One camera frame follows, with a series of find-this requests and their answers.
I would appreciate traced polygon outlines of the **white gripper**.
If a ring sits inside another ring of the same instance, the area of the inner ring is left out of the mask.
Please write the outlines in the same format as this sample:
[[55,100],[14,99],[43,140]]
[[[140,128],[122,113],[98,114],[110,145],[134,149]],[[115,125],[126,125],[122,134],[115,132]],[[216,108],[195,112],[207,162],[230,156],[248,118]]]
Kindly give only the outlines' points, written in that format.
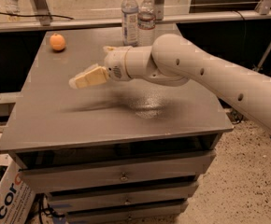
[[126,55],[131,46],[111,47],[104,46],[103,51],[106,54],[104,66],[98,63],[91,65],[83,72],[78,73],[68,81],[72,89],[82,89],[90,86],[104,84],[109,77],[116,81],[129,81],[130,76],[127,73],[125,64]]

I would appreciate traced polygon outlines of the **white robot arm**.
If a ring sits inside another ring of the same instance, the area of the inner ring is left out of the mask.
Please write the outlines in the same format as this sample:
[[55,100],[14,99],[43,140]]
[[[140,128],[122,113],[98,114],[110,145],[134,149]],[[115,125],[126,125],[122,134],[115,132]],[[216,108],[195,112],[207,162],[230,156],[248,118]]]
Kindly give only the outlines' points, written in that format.
[[104,47],[94,64],[69,80],[73,89],[113,79],[180,86],[194,80],[271,134],[271,77],[213,56],[180,35],[161,35],[151,46]]

